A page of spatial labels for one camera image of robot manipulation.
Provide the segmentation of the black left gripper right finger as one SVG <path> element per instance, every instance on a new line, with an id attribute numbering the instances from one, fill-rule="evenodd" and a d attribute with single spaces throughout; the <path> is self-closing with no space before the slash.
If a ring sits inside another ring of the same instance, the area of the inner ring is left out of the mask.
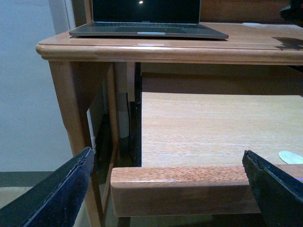
<path id="1" fill-rule="evenodd" d="M 242 164 L 251 191 L 269 227 L 303 225 L 303 183 L 251 150 Z"/>

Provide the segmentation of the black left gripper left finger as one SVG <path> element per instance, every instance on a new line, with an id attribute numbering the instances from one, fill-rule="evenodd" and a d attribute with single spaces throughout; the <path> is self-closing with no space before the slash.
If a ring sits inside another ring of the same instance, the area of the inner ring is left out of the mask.
<path id="1" fill-rule="evenodd" d="M 94 152 L 86 147 L 0 210 L 2 227 L 72 227 L 88 190 Z"/>

